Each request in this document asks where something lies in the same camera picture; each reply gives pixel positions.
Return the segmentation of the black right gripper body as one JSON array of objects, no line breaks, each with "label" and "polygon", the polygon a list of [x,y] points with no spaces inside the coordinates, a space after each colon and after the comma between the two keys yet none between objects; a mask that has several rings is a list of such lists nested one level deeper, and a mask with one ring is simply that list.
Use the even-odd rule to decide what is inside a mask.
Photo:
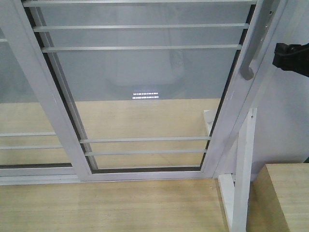
[{"label": "black right gripper body", "polygon": [[272,64],[284,71],[309,76],[309,44],[277,43]]}]

